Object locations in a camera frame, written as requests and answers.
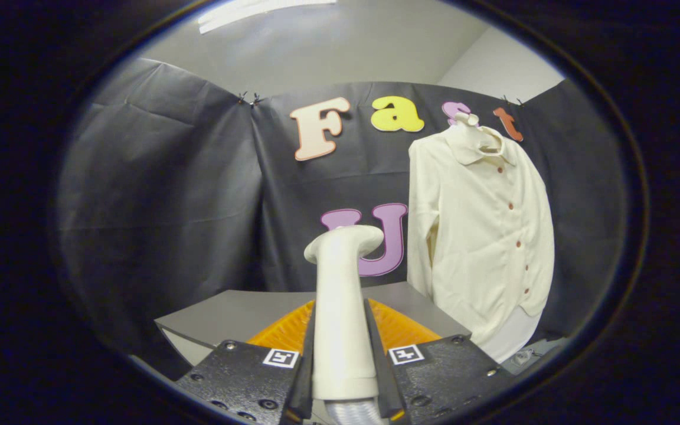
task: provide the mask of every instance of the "white cable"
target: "white cable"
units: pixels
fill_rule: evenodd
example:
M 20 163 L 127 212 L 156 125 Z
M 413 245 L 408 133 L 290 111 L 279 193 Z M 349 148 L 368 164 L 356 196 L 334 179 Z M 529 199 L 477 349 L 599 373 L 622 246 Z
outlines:
M 383 425 L 373 398 L 325 401 L 324 406 L 337 425 Z

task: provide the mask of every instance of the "yellow letter a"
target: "yellow letter a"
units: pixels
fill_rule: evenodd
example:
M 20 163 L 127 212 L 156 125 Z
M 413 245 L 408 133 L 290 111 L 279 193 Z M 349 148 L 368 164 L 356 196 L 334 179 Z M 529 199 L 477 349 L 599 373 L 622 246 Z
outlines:
M 404 129 L 407 132 L 418 132 L 424 128 L 424 121 L 416 113 L 416 105 L 411 100 L 400 96 L 385 96 L 372 102 L 377 110 L 372 114 L 372 125 L 383 132 L 394 132 Z

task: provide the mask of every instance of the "black fabric backdrop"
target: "black fabric backdrop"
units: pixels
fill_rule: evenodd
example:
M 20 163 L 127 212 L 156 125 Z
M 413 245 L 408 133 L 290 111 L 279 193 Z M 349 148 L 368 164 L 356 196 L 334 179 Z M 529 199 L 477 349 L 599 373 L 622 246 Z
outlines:
M 315 288 L 305 246 L 332 210 L 407 204 L 408 146 L 448 127 L 444 102 L 461 102 L 507 136 L 504 108 L 545 180 L 555 226 L 555 276 L 534 339 L 568 335 L 604 297 L 625 243 L 625 158 L 618 140 L 569 81 L 523 106 L 459 89 L 350 83 L 296 91 L 251 107 L 208 81 L 136 60 L 86 107 L 60 177 L 60 250 L 67 292 L 111 346 L 164 370 L 154 318 L 222 290 Z M 412 100 L 419 132 L 383 132 L 373 100 Z M 296 161 L 292 110 L 344 97 L 334 152 Z M 406 236 L 407 215 L 402 218 Z M 384 254 L 380 247 L 367 258 Z M 362 285 L 401 282 L 394 270 Z

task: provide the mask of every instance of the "gray tabletop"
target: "gray tabletop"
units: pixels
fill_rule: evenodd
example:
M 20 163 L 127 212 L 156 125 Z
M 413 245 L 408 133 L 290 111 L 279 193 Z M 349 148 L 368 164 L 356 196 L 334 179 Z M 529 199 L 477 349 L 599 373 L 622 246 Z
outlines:
M 364 297 L 403 313 L 441 336 L 470 335 L 407 282 L 363 288 Z M 224 339 L 248 341 L 271 323 L 316 299 L 315 292 L 227 290 L 156 320 L 170 343 L 192 364 Z

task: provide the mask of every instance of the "white handle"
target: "white handle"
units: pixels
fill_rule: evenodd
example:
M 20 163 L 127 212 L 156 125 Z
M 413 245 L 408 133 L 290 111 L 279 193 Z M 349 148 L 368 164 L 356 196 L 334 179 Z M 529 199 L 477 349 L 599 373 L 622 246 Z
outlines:
M 351 400 L 378 395 L 358 259 L 385 238 L 379 228 L 339 227 L 313 240 L 304 257 L 316 264 L 313 397 Z

